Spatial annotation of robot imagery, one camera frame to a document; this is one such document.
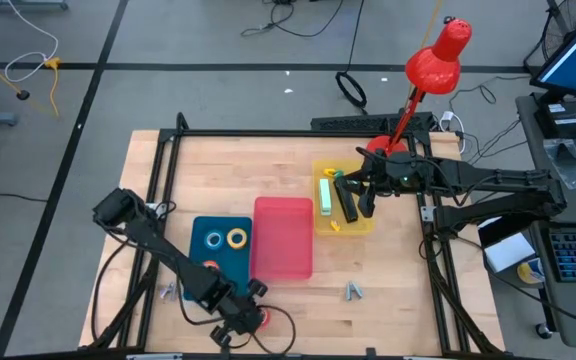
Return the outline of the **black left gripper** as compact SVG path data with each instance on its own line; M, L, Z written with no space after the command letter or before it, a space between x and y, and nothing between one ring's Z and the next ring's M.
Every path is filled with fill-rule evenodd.
M217 310L223 318L226 332L254 333L263 322L263 312L255 297L263 297L268 287L262 281L252 278L247 284L246 296L228 295L222 299Z

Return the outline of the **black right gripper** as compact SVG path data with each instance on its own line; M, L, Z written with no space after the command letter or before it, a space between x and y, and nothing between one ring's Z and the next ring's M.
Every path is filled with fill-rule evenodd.
M363 196L370 188L378 195L426 193L435 185L435 175L436 166L416 154L396 152L386 156L380 152L367 152L365 170L344 174L340 184L358 196Z

